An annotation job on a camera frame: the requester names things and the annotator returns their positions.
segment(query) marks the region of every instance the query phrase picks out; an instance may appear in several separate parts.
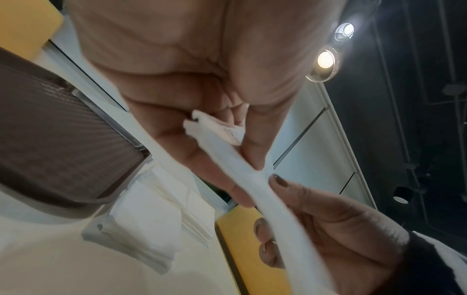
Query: sleeve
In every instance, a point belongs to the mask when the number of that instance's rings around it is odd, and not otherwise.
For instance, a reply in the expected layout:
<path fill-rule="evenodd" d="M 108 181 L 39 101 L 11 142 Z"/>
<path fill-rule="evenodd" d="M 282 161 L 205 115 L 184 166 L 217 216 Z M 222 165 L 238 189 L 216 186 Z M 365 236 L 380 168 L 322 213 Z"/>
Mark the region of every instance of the sleeve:
<path fill-rule="evenodd" d="M 404 261 L 373 295 L 467 295 L 467 259 L 435 239 L 409 235 Z"/>

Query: brown tray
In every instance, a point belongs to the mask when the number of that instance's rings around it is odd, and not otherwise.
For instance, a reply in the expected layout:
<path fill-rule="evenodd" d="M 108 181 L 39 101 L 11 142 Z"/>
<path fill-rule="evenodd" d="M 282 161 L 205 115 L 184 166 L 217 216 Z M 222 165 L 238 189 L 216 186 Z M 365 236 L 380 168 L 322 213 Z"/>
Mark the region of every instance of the brown tray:
<path fill-rule="evenodd" d="M 0 48 L 0 183 L 41 201 L 105 204 L 150 155 L 72 84 Z"/>

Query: hand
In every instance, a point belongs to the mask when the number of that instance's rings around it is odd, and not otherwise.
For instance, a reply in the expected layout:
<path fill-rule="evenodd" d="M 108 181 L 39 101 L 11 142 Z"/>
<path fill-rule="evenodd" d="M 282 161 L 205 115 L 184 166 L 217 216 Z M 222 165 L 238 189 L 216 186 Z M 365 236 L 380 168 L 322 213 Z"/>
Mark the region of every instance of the hand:
<path fill-rule="evenodd" d="M 352 199 L 272 176 L 272 189 L 296 214 L 341 295 L 367 295 L 402 262 L 408 232 L 384 214 Z M 261 260 L 283 267 L 265 219 L 255 222 Z"/>
<path fill-rule="evenodd" d="M 84 56 L 118 88 L 143 128 L 178 162 L 252 206 L 185 135 L 197 109 L 246 126 L 256 169 L 345 0 L 69 0 Z"/>

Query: black sleeve cuff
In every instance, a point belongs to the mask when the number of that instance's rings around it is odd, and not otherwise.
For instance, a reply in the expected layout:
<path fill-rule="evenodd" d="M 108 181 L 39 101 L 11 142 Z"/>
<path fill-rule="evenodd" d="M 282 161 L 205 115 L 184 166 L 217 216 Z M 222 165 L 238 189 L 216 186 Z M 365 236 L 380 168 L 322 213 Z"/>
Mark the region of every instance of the black sleeve cuff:
<path fill-rule="evenodd" d="M 409 232 L 409 235 L 404 261 L 373 295 L 464 295 L 455 281 L 454 272 L 439 256 L 435 247 L 413 232 Z"/>

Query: yellow panel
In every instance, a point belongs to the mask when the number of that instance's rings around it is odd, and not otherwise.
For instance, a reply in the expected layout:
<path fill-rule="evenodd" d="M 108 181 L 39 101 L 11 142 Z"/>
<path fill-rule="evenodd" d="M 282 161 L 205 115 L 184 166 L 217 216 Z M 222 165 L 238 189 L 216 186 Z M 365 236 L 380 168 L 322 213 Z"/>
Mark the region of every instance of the yellow panel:
<path fill-rule="evenodd" d="M 255 208 L 235 207 L 217 220 L 222 235 L 219 239 L 225 241 L 250 295 L 291 295 L 285 270 L 271 268 L 259 259 L 260 243 L 254 235 L 253 224 L 260 217 Z"/>
<path fill-rule="evenodd" d="M 62 22 L 48 0 L 0 0 L 0 47 L 31 60 Z"/>

